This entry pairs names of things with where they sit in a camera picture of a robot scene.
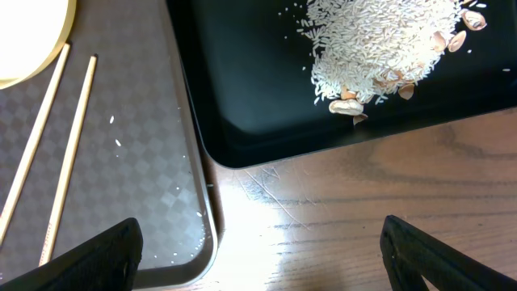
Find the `wooden chopstick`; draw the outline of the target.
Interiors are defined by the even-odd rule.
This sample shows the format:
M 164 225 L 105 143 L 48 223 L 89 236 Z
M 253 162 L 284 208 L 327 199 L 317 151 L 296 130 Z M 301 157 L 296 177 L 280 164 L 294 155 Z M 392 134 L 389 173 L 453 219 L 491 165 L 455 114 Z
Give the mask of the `wooden chopstick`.
M 8 230 L 9 224 L 11 223 L 11 218 L 19 201 L 21 191 L 23 190 L 23 185 L 30 170 L 32 160 L 36 154 L 40 138 L 44 131 L 48 115 L 53 105 L 53 100 L 55 99 L 55 95 L 57 93 L 57 88 L 59 87 L 61 75 L 63 74 L 65 64 L 69 56 L 70 48 L 70 44 L 64 44 L 62 47 L 47 90 L 45 91 L 44 98 L 40 105 L 40 110 L 38 111 L 17 171 L 15 172 L 15 177 L 13 179 L 10 191 L 6 198 L 6 203 L 4 204 L 1 214 L 1 243 L 3 243 L 6 237 L 6 232 Z
M 82 125 L 84 122 L 90 91 L 95 75 L 95 68 L 98 56 L 95 54 L 90 57 L 84 82 L 82 84 L 81 93 L 78 99 L 78 105 L 74 114 L 69 139 L 65 148 L 65 154 L 61 165 L 57 190 L 53 201 L 53 207 L 48 221 L 48 228 L 44 238 L 44 245 L 40 255 L 39 266 L 43 266 L 52 259 L 53 249 L 57 240 L 57 232 L 61 222 L 61 217 L 65 205 L 65 198 L 68 192 L 70 177 L 72 175 L 74 160 L 80 141 Z

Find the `dark brown serving tray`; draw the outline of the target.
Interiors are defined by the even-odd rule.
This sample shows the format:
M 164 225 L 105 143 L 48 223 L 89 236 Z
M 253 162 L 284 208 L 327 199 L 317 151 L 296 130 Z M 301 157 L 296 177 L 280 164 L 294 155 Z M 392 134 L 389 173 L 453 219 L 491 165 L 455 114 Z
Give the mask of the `dark brown serving tray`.
M 40 262 L 91 56 L 94 81 L 53 255 L 133 217 L 143 234 L 136 288 L 187 285 L 207 271 L 216 240 L 171 40 L 163 1 L 78 2 L 60 86 L 1 246 L 2 282 Z

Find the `black waste tray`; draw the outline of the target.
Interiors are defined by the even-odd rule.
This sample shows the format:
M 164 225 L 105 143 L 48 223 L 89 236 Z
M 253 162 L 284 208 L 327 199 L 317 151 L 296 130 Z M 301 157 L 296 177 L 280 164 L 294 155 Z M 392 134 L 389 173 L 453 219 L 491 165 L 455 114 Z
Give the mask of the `black waste tray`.
M 414 97 L 330 113 L 310 80 L 301 1 L 170 1 L 168 12 L 204 148 L 242 168 L 516 105 L 516 3 L 484 1 L 487 27 L 442 58 Z

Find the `pile of rice waste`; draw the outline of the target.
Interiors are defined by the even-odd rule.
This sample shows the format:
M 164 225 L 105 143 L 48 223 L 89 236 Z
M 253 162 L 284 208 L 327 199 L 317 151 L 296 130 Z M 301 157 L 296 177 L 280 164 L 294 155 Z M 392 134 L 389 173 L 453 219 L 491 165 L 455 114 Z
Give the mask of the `pile of rice waste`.
M 513 1 L 310 0 L 284 13 L 310 46 L 303 102 L 354 122 L 433 85 L 448 98 L 516 88 Z

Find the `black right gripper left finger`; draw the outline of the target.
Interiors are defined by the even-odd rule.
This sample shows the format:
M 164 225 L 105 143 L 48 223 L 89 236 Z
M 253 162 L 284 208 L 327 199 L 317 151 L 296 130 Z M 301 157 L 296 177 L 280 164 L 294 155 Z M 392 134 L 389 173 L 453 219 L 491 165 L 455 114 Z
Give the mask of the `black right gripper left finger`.
M 1 291 L 127 291 L 141 262 L 143 237 L 131 217 L 1 285 Z

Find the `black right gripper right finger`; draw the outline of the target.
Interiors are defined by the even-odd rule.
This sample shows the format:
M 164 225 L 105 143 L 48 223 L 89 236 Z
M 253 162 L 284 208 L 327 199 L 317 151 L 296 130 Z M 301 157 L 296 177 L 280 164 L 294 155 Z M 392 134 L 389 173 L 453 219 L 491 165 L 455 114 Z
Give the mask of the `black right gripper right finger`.
M 394 215 L 385 218 L 380 249 L 393 290 L 515 290 L 516 280 L 477 262 Z

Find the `yellow plate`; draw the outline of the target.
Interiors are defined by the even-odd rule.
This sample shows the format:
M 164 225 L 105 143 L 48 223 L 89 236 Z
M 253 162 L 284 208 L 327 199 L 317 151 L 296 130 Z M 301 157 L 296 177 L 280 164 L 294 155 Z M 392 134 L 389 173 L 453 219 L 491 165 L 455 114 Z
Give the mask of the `yellow plate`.
M 76 0 L 1 0 L 1 88 L 44 70 L 68 39 Z

